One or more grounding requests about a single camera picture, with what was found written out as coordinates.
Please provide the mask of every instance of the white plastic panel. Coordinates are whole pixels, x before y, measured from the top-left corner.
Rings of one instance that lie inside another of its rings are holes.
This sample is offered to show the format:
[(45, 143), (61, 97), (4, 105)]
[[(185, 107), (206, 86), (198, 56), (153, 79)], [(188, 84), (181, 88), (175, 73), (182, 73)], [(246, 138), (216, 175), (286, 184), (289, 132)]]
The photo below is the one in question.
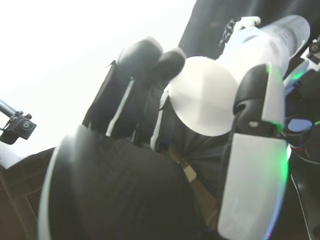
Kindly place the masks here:
[(267, 239), (277, 219), (288, 178), (287, 143), (234, 134), (218, 232), (228, 240)]
[(285, 88), (280, 70), (276, 65), (269, 64), (268, 82), (264, 97), (261, 119), (276, 125), (285, 123)]

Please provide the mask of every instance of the black robotic finger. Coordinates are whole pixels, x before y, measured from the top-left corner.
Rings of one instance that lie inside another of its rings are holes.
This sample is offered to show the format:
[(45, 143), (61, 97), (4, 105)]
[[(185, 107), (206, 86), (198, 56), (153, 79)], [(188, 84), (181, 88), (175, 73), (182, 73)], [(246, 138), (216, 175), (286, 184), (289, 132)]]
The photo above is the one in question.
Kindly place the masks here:
[[(185, 54), (178, 48), (168, 51), (159, 58), (146, 78), (133, 80), (129, 94), (122, 99), (121, 110), (109, 125), (107, 136), (131, 138), (150, 107), (148, 99), (151, 97), (152, 89), (159, 86), (164, 89), (169, 81), (180, 73), (184, 67), (185, 59)], [(151, 134), (157, 121), (159, 101), (157, 106), (152, 106), (152, 108), (155, 108), (156, 111), (153, 112), (154, 117), (151, 117), (152, 120), (148, 123)]]
[(109, 73), (87, 111), (83, 125), (105, 134), (129, 83), (132, 79), (145, 79), (162, 53), (161, 45), (151, 37), (125, 48), (110, 64)]

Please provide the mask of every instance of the vent grille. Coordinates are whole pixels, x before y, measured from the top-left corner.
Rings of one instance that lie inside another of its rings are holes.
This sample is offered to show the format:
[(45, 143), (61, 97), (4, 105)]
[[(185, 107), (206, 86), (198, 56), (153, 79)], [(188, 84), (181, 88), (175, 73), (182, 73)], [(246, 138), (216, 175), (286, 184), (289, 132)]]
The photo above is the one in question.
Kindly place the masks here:
[(34, 216), (36, 218), (38, 218), (41, 192), (42, 192), (42, 189), (40, 188), (36, 191), (31, 192), (29, 195), (26, 196), (29, 203), (30, 203), (30, 206), (31, 206), (31, 209), (34, 213)]

